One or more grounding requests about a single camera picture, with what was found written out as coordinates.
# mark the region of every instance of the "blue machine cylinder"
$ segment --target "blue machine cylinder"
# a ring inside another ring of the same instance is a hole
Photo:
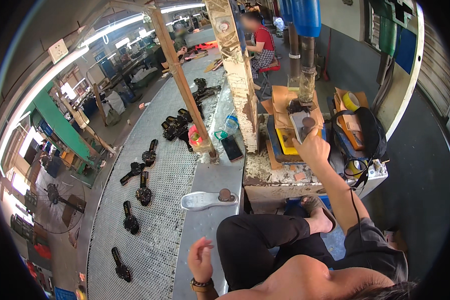
[[[299,36],[316,38],[320,35],[319,0],[288,0],[292,4],[293,24]]]
[[[278,2],[280,3],[280,13],[282,14],[283,20],[293,22],[291,0],[278,0]]]

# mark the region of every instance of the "smartphone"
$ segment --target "smartphone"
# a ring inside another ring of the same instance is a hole
[[[220,142],[222,143],[230,162],[233,163],[243,157],[242,151],[232,135],[224,138]]]

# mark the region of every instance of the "gray t-shirt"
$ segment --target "gray t-shirt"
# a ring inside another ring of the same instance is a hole
[[[345,237],[345,257],[335,261],[334,270],[350,267],[364,267],[378,271],[395,284],[408,279],[408,265],[402,251],[390,247],[382,232],[369,218],[360,220],[351,227]]]

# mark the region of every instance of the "wristwatch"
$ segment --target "wristwatch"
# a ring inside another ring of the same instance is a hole
[[[208,292],[211,291],[214,288],[214,281],[210,278],[210,280],[206,283],[197,282],[195,278],[192,278],[190,280],[190,287],[195,292]]]

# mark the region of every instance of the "industrial fan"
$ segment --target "industrial fan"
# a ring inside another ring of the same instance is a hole
[[[34,221],[50,233],[73,230],[78,235],[86,200],[84,184],[74,171],[66,168],[62,158],[50,155],[36,159],[27,176],[30,194],[36,197]]]

